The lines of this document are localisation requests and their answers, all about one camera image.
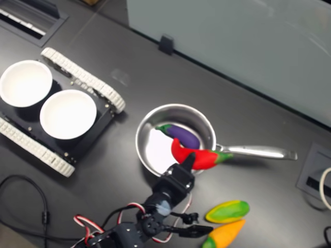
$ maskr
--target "toy red chili pepper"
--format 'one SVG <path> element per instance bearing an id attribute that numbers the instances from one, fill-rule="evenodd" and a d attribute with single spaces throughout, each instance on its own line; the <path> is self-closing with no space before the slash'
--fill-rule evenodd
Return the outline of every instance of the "toy red chili pepper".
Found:
<path id="1" fill-rule="evenodd" d="M 172 156 L 178 163 L 183 163 L 184 160 L 192 153 L 195 153 L 195 162 L 193 169 L 210 169 L 226 159 L 232 158 L 232 153 L 223 153 L 212 150 L 198 150 L 184 148 L 180 145 L 179 139 L 174 138 L 171 145 Z"/>

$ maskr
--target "stainless steel saucepan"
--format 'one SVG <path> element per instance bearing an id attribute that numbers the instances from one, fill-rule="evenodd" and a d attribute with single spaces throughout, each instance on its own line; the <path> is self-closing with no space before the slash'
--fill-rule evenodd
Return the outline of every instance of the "stainless steel saucepan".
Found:
<path id="1" fill-rule="evenodd" d="M 143 165 L 156 176 L 162 175 L 176 160 L 171 154 L 172 139 L 155 129 L 174 124 L 190 131 L 200 141 L 200 149 L 219 150 L 269 159 L 296 160 L 297 154 L 268 146 L 222 146 L 216 144 L 214 129 L 198 110 L 183 104 L 168 104 L 149 112 L 136 132 L 136 149 Z"/>

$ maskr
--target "purple eggplant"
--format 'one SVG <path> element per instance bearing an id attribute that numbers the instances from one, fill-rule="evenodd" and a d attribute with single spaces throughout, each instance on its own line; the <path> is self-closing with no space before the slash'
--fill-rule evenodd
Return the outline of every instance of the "purple eggplant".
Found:
<path id="1" fill-rule="evenodd" d="M 187 131 L 184 128 L 167 124 L 160 127 L 156 127 L 156 130 L 160 130 L 165 135 L 171 138 L 177 138 L 182 143 L 182 145 L 186 148 L 190 149 L 199 149 L 200 141 L 198 138 L 191 132 Z"/>

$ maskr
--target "dark tabletop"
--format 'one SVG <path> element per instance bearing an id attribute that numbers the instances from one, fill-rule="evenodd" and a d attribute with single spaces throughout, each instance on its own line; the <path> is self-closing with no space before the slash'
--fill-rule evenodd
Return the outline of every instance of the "dark tabletop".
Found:
<path id="1" fill-rule="evenodd" d="M 84 5 L 69 0 L 57 3 L 70 18 L 46 46 L 108 82 L 127 106 L 70 178 L 35 164 L 31 156 L 0 135 L 0 180 L 25 174 L 43 188 L 52 213 L 50 234 L 81 237 L 84 231 L 72 220 L 74 214 L 101 223 L 115 208 L 144 202 L 155 177 L 137 156 L 136 129 L 153 108 L 183 103 L 206 115 L 221 144 L 278 146 L 296 150 L 299 157 L 296 162 L 234 159 L 206 171 L 197 177 L 190 211 L 203 216 L 221 202 L 247 201 L 251 207 L 247 223 L 231 247 L 313 248 L 324 242 L 323 228 L 330 224 L 330 212 L 308 206 L 295 185 L 312 142 L 331 147 L 329 132 L 181 57 L 162 54 L 155 44 Z M 0 73 L 17 61 L 39 58 L 41 51 L 0 29 Z M 114 79 L 114 73 L 120 73 L 123 80 Z M 1 198 L 1 218 L 42 231 L 42 204 L 34 189 L 16 182 Z M 134 211 L 124 219 L 134 220 Z M 42 247 L 42 240 L 29 239 Z M 202 242 L 174 236 L 167 244 L 149 242 L 146 247 L 199 247 Z M 51 247 L 70 245 L 52 243 Z"/>

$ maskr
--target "toy vegetable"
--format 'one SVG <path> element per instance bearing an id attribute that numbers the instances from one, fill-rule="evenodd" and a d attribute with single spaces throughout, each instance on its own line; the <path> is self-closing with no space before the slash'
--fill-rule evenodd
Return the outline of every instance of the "toy vegetable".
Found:
<path id="1" fill-rule="evenodd" d="M 242 200 L 231 200 L 217 205 L 206 214 L 206 220 L 213 223 L 231 223 L 240 220 L 249 212 L 249 205 Z"/>
<path id="2" fill-rule="evenodd" d="M 202 248 L 226 248 L 237 237 L 245 220 L 233 222 L 214 229 L 203 243 Z"/>
<path id="3" fill-rule="evenodd" d="M 199 149 L 200 141 L 191 132 L 184 128 L 178 127 L 176 125 L 167 124 L 160 127 L 156 127 L 156 130 L 160 130 L 165 135 L 171 138 L 177 138 L 186 148 Z"/>
<path id="4" fill-rule="evenodd" d="M 183 163 L 184 160 L 192 153 L 195 153 L 195 162 L 193 169 L 210 169 L 226 159 L 232 158 L 232 153 L 223 153 L 212 150 L 198 150 L 184 148 L 180 145 L 179 139 L 174 138 L 171 145 L 172 156 L 178 163 Z"/>

